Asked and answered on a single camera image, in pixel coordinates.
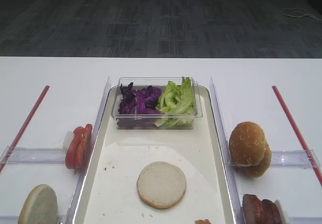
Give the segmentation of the white patty holder block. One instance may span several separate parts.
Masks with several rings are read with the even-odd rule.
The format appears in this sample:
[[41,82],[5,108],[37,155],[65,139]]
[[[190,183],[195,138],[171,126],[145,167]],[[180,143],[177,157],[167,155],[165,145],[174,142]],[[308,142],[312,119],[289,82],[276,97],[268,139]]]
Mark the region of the white patty holder block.
[[274,201],[275,205],[277,206],[281,218],[282,224],[290,224],[290,219],[286,211],[283,210],[281,202],[277,199]]

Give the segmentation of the sesame bun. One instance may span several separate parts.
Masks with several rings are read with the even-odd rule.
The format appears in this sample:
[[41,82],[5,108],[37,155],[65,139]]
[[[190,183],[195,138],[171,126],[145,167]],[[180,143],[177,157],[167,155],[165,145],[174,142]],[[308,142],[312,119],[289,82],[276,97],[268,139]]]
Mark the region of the sesame bun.
[[267,141],[263,129],[256,123],[239,123],[229,138],[231,160],[239,167],[257,166],[264,158]]
[[251,178],[261,177],[270,167],[272,152],[268,144],[261,162],[257,166],[241,167],[241,170]]

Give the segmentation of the right red tape strip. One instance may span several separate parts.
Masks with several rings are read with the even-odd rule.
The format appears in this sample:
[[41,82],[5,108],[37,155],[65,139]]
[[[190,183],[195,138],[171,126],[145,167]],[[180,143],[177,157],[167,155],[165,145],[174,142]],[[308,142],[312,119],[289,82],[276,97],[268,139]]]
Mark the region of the right red tape strip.
[[280,105],[281,105],[281,107],[282,107],[282,109],[283,109],[283,111],[284,111],[284,113],[285,113],[285,115],[286,115],[286,117],[287,117],[287,119],[288,119],[288,121],[289,121],[289,123],[290,123],[290,125],[291,125],[291,127],[292,127],[292,129],[293,129],[293,131],[294,131],[294,133],[296,135],[296,137],[297,137],[297,139],[298,139],[298,141],[300,142],[303,150],[305,151],[305,153],[307,155],[307,158],[311,163],[311,166],[312,166],[312,168],[314,170],[314,173],[315,173],[319,183],[322,184],[322,182],[321,182],[321,170],[320,170],[320,168],[319,168],[319,166],[317,164],[316,158],[313,156],[312,151],[309,149],[304,137],[302,136],[302,134],[301,134],[301,132],[300,132],[295,120],[293,119],[293,117],[292,117],[292,115],[291,115],[291,113],[290,113],[290,111],[289,111],[289,109],[288,109],[288,107],[287,107],[282,95],[280,94],[280,92],[278,90],[278,88],[275,85],[273,85],[272,90],[274,91],[274,94],[277,97],[277,99],[278,99],[278,101],[279,101],[279,103],[280,103]]

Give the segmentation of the small orange food crumb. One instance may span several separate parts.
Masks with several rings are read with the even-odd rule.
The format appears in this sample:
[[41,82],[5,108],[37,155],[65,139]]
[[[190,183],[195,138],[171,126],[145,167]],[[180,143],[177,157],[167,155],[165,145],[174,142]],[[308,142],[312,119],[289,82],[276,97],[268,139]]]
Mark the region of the small orange food crumb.
[[195,224],[211,224],[211,222],[208,219],[198,219],[195,220]]

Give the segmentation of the sesame top bun rear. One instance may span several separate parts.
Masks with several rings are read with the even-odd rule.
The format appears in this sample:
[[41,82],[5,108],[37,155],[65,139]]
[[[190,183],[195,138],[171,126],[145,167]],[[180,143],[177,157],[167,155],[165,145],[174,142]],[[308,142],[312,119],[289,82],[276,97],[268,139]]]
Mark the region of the sesame top bun rear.
[[241,170],[251,178],[261,177],[270,167],[272,152],[268,144],[261,162],[257,166],[241,167]]

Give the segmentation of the left red tape strip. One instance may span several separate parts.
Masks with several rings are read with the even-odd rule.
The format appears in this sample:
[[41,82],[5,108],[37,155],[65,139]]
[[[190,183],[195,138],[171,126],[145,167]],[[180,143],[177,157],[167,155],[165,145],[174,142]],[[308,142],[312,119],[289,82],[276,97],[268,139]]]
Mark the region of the left red tape strip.
[[46,96],[48,90],[49,90],[50,86],[46,85],[42,91],[42,93],[40,94],[40,96],[38,97],[36,103],[34,104],[32,110],[30,111],[29,115],[27,116],[26,120],[24,121],[22,127],[20,128],[19,132],[17,133],[15,139],[13,140],[12,144],[10,146],[7,147],[7,150],[4,152],[2,158],[1,158],[1,169],[0,172],[2,172],[3,168],[6,166],[6,163],[9,159],[9,157],[11,156],[13,150],[16,148],[19,140],[21,139],[22,135],[24,134],[26,128],[28,127],[31,119],[33,118],[34,114],[36,113],[36,111],[38,110],[40,104],[42,103],[44,97]]

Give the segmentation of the upright bun half left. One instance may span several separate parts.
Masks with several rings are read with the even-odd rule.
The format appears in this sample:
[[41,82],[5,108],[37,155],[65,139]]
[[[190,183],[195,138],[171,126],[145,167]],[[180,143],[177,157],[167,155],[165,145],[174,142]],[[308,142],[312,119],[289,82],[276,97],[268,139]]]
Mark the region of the upright bun half left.
[[21,210],[18,223],[57,223],[57,196],[47,184],[36,186],[28,195]]

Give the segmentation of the white serving tray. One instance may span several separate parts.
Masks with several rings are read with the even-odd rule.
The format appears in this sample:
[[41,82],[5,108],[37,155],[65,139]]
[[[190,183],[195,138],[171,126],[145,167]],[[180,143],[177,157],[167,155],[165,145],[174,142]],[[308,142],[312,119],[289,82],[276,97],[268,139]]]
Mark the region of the white serving tray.
[[[78,204],[67,223],[235,223],[208,90],[199,88],[203,117],[192,129],[117,129],[111,116],[117,89],[109,91]],[[183,199],[156,209],[138,195],[145,166],[165,161],[185,174]]]

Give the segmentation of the clear acrylic divider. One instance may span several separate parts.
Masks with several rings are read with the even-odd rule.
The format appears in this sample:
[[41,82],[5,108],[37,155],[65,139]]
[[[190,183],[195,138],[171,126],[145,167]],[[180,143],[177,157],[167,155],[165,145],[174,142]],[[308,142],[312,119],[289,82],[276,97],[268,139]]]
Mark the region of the clear acrylic divider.
[[85,165],[80,170],[79,178],[77,180],[77,184],[76,184],[75,191],[74,191],[74,194],[73,194],[73,197],[71,200],[70,207],[68,208],[66,215],[64,215],[58,223],[74,223],[75,222],[76,212],[78,210],[80,199],[81,199],[82,193],[84,191],[85,181],[86,181],[86,178],[87,178],[87,175],[89,172],[89,165],[91,163],[93,151],[95,149],[95,144],[96,144],[97,136],[98,136],[98,133],[100,130],[101,122],[102,122],[102,119],[104,116],[104,111],[106,108],[106,102],[108,100],[110,88],[111,88],[111,79],[108,76],[105,87],[104,87],[100,107],[99,107],[97,117],[95,120],[94,128],[92,131],[91,140],[90,140],[87,150],[85,152]]
[[244,212],[239,199],[239,193],[235,181],[234,167],[230,162],[229,147],[226,139],[226,132],[224,129],[223,119],[221,116],[221,110],[217,95],[216,86],[213,82],[213,78],[210,79],[210,95],[212,100],[213,115],[216,124],[216,131],[218,135],[218,141],[221,152],[221,159],[223,163],[225,180],[228,189],[230,206],[233,214],[234,223],[245,223]]

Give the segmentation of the sesame top bun front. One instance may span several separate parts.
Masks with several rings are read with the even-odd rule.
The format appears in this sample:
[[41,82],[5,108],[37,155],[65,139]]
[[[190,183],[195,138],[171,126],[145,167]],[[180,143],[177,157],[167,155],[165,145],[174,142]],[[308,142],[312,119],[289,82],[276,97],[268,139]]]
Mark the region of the sesame top bun front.
[[264,158],[267,141],[263,129],[256,123],[239,123],[229,138],[231,160],[239,167],[257,166]]

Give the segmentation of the left clear acrylic divider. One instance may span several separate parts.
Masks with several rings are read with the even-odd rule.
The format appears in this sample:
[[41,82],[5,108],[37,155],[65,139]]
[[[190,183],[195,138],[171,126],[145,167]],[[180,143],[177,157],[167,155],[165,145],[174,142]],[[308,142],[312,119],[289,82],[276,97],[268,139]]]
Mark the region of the left clear acrylic divider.
[[78,210],[80,199],[81,199],[82,193],[84,191],[85,181],[86,181],[86,178],[87,178],[87,175],[89,172],[89,165],[91,163],[93,151],[95,149],[95,144],[96,144],[97,136],[98,136],[98,133],[100,130],[101,122],[102,122],[102,119],[104,116],[104,111],[106,108],[106,102],[108,100],[110,88],[111,88],[111,79],[108,76],[105,87],[104,87],[100,107],[99,107],[97,117],[95,120],[94,128],[92,131],[91,140],[90,140],[87,150],[85,152],[85,165],[80,170],[79,178],[77,180],[77,184],[76,184],[75,191],[74,191],[74,194],[73,194],[73,197],[71,200],[70,207],[68,208],[66,215],[64,215],[58,223],[74,223],[75,222],[76,212]]

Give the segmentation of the bottom bun slice on tray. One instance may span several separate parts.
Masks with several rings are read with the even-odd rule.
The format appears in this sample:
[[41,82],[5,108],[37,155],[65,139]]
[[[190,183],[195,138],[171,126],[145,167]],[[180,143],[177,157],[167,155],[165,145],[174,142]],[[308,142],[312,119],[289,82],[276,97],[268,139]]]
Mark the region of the bottom bun slice on tray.
[[180,202],[185,195],[187,180],[179,167],[157,161],[143,168],[136,187],[144,203],[157,209],[168,209]]

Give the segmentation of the left cross acrylic divider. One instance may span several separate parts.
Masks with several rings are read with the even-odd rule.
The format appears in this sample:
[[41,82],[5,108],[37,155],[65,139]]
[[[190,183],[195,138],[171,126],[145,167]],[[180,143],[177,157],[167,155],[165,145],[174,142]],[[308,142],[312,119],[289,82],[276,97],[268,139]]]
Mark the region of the left cross acrylic divider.
[[1,164],[64,164],[62,148],[26,148],[8,146],[1,155]]

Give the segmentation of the green lettuce leaves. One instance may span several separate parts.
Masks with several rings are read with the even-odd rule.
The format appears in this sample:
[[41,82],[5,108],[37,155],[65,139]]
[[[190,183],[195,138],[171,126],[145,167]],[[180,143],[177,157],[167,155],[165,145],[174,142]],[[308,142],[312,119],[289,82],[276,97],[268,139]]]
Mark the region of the green lettuce leaves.
[[[180,85],[168,82],[165,91],[159,97],[156,109],[168,115],[193,115],[194,101],[192,81],[189,77],[183,77]],[[156,127],[163,128],[190,128],[192,125],[193,119],[187,117],[165,117],[155,122]]]

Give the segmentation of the white tomato holder block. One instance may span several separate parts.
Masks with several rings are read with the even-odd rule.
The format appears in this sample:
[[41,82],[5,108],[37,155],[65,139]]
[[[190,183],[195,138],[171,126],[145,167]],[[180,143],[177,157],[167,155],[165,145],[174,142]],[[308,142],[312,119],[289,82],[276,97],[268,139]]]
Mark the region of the white tomato holder block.
[[68,151],[68,148],[71,142],[73,141],[73,139],[74,139],[74,133],[72,131],[68,131],[63,141],[63,149],[65,152]]

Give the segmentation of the right clear acrylic divider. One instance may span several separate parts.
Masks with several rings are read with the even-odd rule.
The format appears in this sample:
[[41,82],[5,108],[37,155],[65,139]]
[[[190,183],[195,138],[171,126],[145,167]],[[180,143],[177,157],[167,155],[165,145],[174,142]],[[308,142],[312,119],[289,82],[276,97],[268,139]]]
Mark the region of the right clear acrylic divider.
[[239,193],[235,181],[234,167],[230,162],[229,147],[226,139],[226,132],[224,129],[223,119],[221,116],[221,110],[217,95],[216,86],[213,82],[213,78],[210,79],[210,95],[212,100],[213,115],[216,124],[216,131],[218,135],[218,141],[221,152],[221,159],[223,163],[225,180],[228,189],[230,206],[233,214],[234,223],[245,223],[244,212],[239,199]]

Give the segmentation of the red tape strip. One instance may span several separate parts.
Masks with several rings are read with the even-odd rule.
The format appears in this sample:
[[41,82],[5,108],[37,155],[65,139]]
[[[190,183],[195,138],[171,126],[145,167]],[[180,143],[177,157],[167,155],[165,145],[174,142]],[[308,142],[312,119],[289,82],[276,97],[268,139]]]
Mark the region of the red tape strip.
[[298,141],[300,142],[303,150],[305,151],[305,153],[307,155],[307,158],[311,163],[311,166],[312,166],[312,168],[314,170],[314,173],[315,173],[319,183],[322,184],[322,182],[321,182],[321,170],[320,170],[320,168],[319,168],[319,166],[317,164],[316,158],[313,156],[312,151],[309,149],[304,137],[302,136],[302,134],[301,134],[301,132],[300,132],[295,120],[293,119],[293,117],[292,117],[292,115],[291,115],[291,113],[290,113],[290,111],[289,111],[289,109],[288,109],[288,107],[287,107],[282,95],[280,94],[280,92],[278,90],[278,88],[275,85],[273,85],[272,90],[274,91],[274,94],[277,97],[277,99],[278,99],[278,101],[279,101],[279,103],[280,103],[280,105],[281,105],[281,107],[282,107],[282,109],[283,109],[283,111],[284,111],[284,113],[285,113],[285,115],[286,115],[286,117],[287,117],[287,119],[288,119],[288,121],[289,121],[289,123],[290,123],[290,125],[291,125],[291,127],[292,127],[292,129],[293,129],[293,131],[294,131],[294,133],[296,135],[296,137],[297,137],[297,139],[298,139]]
[[38,110],[40,104],[42,103],[44,97],[46,96],[48,90],[49,90],[50,86],[46,85],[42,91],[42,93],[40,94],[40,96],[38,97],[36,103],[34,104],[32,110],[30,111],[29,115],[27,116],[26,120],[24,121],[22,127],[20,128],[19,132],[17,133],[15,139],[13,140],[12,144],[10,146],[7,147],[7,150],[4,152],[2,158],[1,158],[1,169],[0,172],[2,172],[3,168],[6,166],[6,163],[9,159],[9,157],[11,156],[13,150],[16,148],[19,140],[21,139],[22,135],[24,134],[26,128],[28,127],[31,119],[33,118],[34,114],[36,113],[36,111]]

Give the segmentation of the clear plastic salad box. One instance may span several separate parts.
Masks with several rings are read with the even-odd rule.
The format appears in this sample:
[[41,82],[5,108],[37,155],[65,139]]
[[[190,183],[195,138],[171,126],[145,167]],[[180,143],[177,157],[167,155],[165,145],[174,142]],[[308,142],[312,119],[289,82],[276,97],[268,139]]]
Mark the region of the clear plastic salad box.
[[118,129],[191,129],[202,118],[192,77],[120,78],[111,116]]

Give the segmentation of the cross acrylic divider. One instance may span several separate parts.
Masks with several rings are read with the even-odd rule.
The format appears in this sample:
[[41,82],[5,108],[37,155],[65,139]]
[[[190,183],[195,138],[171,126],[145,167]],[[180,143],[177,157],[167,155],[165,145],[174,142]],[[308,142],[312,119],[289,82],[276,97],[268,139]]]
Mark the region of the cross acrylic divider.
[[26,148],[8,146],[1,155],[1,164],[64,164],[62,148]]
[[270,167],[319,168],[320,162],[313,150],[272,151]]

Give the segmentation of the purple cabbage leaves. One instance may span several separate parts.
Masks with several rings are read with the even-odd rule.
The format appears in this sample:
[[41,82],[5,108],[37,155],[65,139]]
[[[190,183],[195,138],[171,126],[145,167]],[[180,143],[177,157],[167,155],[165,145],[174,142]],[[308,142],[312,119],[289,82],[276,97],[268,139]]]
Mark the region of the purple cabbage leaves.
[[133,89],[133,82],[127,86],[120,86],[122,100],[119,105],[120,114],[162,114],[156,110],[162,90],[148,86],[141,90]]

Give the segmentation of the right cross acrylic divider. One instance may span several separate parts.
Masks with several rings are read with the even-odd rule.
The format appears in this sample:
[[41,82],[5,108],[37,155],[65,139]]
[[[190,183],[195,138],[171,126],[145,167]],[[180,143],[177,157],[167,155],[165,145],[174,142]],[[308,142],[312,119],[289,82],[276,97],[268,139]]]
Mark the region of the right cross acrylic divider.
[[313,150],[272,151],[270,167],[319,168],[320,162]]

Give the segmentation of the brown meat patty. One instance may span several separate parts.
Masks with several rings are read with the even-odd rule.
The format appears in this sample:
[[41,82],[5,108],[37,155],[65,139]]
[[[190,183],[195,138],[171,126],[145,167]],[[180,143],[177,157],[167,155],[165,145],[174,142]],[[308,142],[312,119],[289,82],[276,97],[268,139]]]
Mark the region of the brown meat patty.
[[265,214],[265,223],[282,223],[279,210],[275,203],[268,199],[263,199],[262,205]]
[[263,205],[256,195],[245,194],[243,196],[243,211],[246,223],[265,223]]

